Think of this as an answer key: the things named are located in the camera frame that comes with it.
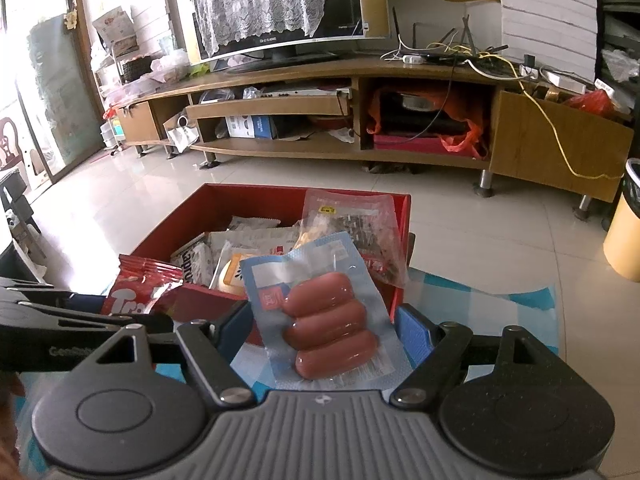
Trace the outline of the person's left hand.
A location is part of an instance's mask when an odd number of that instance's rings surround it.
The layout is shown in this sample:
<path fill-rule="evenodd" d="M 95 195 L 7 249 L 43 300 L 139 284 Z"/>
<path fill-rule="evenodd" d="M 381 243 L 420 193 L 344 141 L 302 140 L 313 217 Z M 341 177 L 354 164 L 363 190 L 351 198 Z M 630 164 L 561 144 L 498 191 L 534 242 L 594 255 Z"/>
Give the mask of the person's left hand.
<path fill-rule="evenodd" d="M 18 462 L 20 453 L 16 447 L 16 428 L 14 424 L 14 396 L 24 396 L 24 387 L 13 373 L 1 373 L 0 401 L 0 438 L 1 438 L 1 480 L 22 480 Z"/>

